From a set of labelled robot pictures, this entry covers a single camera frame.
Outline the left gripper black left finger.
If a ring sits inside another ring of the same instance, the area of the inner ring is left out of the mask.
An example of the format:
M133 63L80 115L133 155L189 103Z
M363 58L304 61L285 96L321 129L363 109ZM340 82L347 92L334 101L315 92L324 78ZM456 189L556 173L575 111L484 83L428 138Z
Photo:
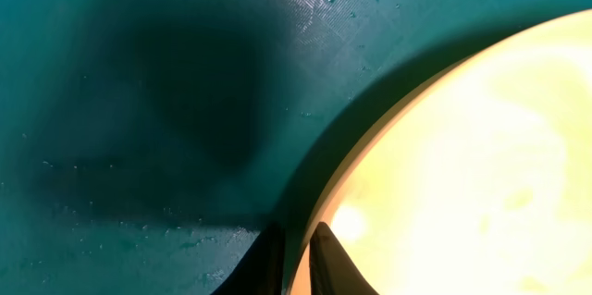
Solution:
M283 287L285 230L270 224L212 295L280 295Z

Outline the yellow plate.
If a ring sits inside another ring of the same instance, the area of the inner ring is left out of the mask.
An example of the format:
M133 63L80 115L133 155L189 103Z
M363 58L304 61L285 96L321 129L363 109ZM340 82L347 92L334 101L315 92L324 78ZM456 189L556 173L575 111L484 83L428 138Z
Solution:
M591 290L591 14L521 31L403 97L309 218L380 294Z

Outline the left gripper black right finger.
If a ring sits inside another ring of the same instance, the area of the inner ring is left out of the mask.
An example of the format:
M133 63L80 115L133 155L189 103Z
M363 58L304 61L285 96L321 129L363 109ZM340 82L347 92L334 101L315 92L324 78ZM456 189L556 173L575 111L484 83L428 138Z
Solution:
M312 295L377 295L328 224L318 223L309 244Z

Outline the teal plastic tray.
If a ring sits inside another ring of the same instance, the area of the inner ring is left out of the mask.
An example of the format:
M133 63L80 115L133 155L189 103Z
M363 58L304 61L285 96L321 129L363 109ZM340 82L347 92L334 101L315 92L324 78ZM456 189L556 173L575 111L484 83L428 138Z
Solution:
M1 290L208 294L293 262L360 136L450 63L591 0L1 0Z

